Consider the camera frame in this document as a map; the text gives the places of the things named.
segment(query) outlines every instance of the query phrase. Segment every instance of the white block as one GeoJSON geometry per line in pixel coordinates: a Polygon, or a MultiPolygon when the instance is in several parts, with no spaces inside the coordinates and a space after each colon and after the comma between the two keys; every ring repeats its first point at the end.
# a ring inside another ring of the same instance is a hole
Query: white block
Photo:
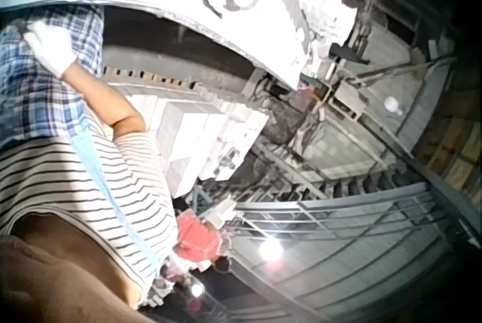
{"type": "Polygon", "coordinates": [[[175,153],[175,149],[179,145],[177,141],[180,139],[182,129],[179,130],[176,136],[176,142],[169,159],[169,168],[167,170],[169,189],[174,197],[179,197],[192,189],[227,119],[225,114],[222,114],[210,104],[201,103],[195,106],[201,111],[204,111],[207,118],[205,123],[197,122],[197,124],[203,128],[198,138],[194,139],[190,137],[188,140],[185,140],[192,147],[189,157],[181,156],[177,158],[179,155],[175,153]]]}
{"type": "Polygon", "coordinates": [[[189,157],[196,150],[197,140],[206,124],[208,114],[196,104],[168,102],[164,108],[157,140],[165,135],[173,138],[169,161],[189,157]]]}

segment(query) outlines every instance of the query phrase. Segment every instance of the wooden plank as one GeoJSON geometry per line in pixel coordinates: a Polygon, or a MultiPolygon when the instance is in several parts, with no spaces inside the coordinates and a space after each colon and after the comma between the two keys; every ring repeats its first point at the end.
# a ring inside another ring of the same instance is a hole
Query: wooden plank
{"type": "Polygon", "coordinates": [[[456,159],[445,177],[446,183],[457,191],[461,191],[468,177],[470,176],[473,165],[461,159],[456,159]]]}
{"type": "Polygon", "coordinates": [[[461,154],[474,162],[480,156],[480,123],[474,123],[470,136],[468,137],[461,154]]]}

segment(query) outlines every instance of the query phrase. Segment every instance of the metal beam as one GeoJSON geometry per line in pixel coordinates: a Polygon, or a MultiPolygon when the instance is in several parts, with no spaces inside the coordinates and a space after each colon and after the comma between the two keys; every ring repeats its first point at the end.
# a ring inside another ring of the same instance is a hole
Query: metal beam
{"type": "Polygon", "coordinates": [[[285,296],[279,291],[279,289],[274,288],[271,284],[265,282],[258,274],[252,272],[236,256],[231,262],[230,271],[241,282],[248,285],[253,291],[260,294],[263,298],[270,300],[272,303],[279,304],[287,313],[293,315],[299,323],[319,323],[321,321],[330,321],[328,317],[323,316],[314,309],[304,306],[302,303],[295,301],[293,298],[285,296]]]}
{"type": "Polygon", "coordinates": [[[460,217],[467,225],[471,237],[474,237],[480,246],[482,243],[482,214],[474,209],[470,201],[421,162],[409,157],[403,157],[402,160],[429,182],[435,201],[440,202],[453,217],[460,217]]]}
{"type": "MultiPolygon", "coordinates": [[[[392,203],[396,200],[411,199],[414,196],[427,193],[428,185],[425,182],[418,182],[416,184],[397,187],[391,190],[377,191],[376,193],[366,193],[363,195],[355,195],[350,197],[338,197],[334,199],[323,200],[301,200],[299,203],[303,203],[305,209],[309,212],[313,212],[313,209],[322,209],[322,211],[328,210],[341,210],[341,209],[354,209],[362,206],[371,206],[382,203],[392,203]]],[[[253,202],[253,203],[237,203],[236,210],[247,212],[259,212],[263,210],[269,212],[282,212],[282,210],[294,210],[298,208],[298,202],[253,202]]]]}
{"type": "MultiPolygon", "coordinates": [[[[429,222],[426,223],[421,223],[417,225],[410,225],[409,227],[402,227],[401,229],[397,230],[389,230],[389,231],[383,231],[382,233],[374,233],[374,234],[367,234],[367,235],[357,235],[357,236],[340,236],[336,238],[278,238],[276,237],[279,241],[288,241],[288,242],[333,242],[333,241],[343,241],[343,240],[357,240],[357,239],[366,239],[366,238],[373,238],[375,236],[385,236],[385,235],[391,235],[391,234],[398,234],[407,230],[420,230],[423,227],[430,227],[433,224],[436,224],[440,221],[445,220],[446,217],[442,218],[437,218],[430,220],[429,222]]],[[[369,227],[368,229],[373,229],[377,227],[377,225],[373,225],[369,227]]],[[[236,238],[243,238],[243,239],[250,239],[250,240],[265,240],[266,237],[262,236],[253,236],[253,235],[237,235],[236,238]]]]}

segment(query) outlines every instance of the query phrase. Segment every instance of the white glove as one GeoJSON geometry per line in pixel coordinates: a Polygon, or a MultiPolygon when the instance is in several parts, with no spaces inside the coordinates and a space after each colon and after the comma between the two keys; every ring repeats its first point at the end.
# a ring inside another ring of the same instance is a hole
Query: white glove
{"type": "Polygon", "coordinates": [[[76,60],[72,51],[72,40],[67,29],[47,26],[42,21],[27,26],[30,32],[23,35],[38,61],[60,78],[76,60]]]}

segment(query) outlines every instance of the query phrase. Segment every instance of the stacked white blocks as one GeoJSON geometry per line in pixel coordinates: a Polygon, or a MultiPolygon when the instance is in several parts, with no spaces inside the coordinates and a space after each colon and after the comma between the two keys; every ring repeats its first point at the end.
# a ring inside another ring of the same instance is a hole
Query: stacked white blocks
{"type": "Polygon", "coordinates": [[[243,162],[269,117],[244,95],[202,84],[196,84],[194,91],[228,116],[200,173],[200,179],[228,180],[243,162]]]}
{"type": "Polygon", "coordinates": [[[188,193],[197,178],[229,179],[267,121],[242,95],[125,76],[107,79],[138,109],[156,137],[173,197],[188,193]],[[222,162],[229,160],[230,151],[236,153],[226,167],[222,162]]]}

